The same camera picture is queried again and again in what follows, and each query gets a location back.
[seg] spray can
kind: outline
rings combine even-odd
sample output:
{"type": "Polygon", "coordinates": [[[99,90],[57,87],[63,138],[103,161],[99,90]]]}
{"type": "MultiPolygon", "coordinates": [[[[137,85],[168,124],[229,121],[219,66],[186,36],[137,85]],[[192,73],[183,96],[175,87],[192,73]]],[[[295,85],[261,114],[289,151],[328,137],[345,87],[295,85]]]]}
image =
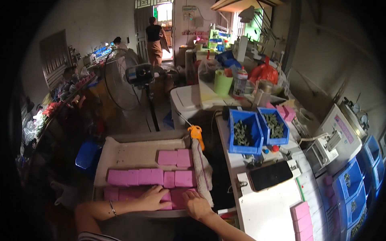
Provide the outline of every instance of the spray can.
{"type": "Polygon", "coordinates": [[[244,69],[244,66],[237,72],[237,78],[234,78],[235,85],[233,87],[233,98],[242,99],[244,98],[244,90],[247,84],[248,73],[244,69]]]}

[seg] fan stand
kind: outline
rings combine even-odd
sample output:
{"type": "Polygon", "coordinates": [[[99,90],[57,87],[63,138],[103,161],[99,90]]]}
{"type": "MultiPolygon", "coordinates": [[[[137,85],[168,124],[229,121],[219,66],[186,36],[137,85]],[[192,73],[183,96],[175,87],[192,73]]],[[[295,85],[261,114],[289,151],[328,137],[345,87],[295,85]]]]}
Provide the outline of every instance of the fan stand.
{"type": "Polygon", "coordinates": [[[153,118],[154,127],[156,128],[156,131],[159,131],[156,110],[154,109],[154,104],[153,104],[153,94],[150,92],[149,84],[145,84],[144,89],[146,91],[147,101],[149,102],[149,107],[150,107],[151,117],[153,118]]]}

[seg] striped cloth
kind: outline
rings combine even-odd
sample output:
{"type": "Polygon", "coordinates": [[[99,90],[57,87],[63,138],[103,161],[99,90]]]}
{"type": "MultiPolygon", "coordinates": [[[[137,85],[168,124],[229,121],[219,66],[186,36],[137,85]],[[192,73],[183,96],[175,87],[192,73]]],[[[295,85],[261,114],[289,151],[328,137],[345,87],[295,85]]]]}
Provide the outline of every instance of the striped cloth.
{"type": "Polygon", "coordinates": [[[81,232],[78,235],[78,241],[120,241],[120,240],[108,235],[95,234],[90,232],[81,232]]]}

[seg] bangle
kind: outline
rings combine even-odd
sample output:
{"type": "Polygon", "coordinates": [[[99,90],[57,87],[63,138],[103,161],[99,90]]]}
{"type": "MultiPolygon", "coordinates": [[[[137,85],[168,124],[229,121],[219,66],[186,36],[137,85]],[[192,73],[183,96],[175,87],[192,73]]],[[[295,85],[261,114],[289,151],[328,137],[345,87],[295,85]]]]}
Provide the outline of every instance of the bangle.
{"type": "Polygon", "coordinates": [[[113,201],[110,200],[110,208],[111,208],[111,210],[113,211],[114,215],[117,216],[117,212],[114,210],[112,202],[113,202],[113,201]]]}

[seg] workbench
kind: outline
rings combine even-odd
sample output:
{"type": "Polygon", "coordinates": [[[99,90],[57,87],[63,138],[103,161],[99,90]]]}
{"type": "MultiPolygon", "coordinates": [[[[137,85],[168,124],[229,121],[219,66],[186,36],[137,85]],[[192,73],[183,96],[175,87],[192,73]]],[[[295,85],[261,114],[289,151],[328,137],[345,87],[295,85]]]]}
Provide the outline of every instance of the workbench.
{"type": "Polygon", "coordinates": [[[302,174],[274,187],[254,192],[248,182],[245,158],[241,154],[229,153],[228,121],[216,118],[225,159],[228,166],[240,229],[256,240],[295,240],[290,207],[307,199],[312,216],[314,240],[326,240],[327,226],[319,189],[311,167],[296,142],[299,134],[292,123],[289,142],[281,145],[290,150],[302,174]]]}

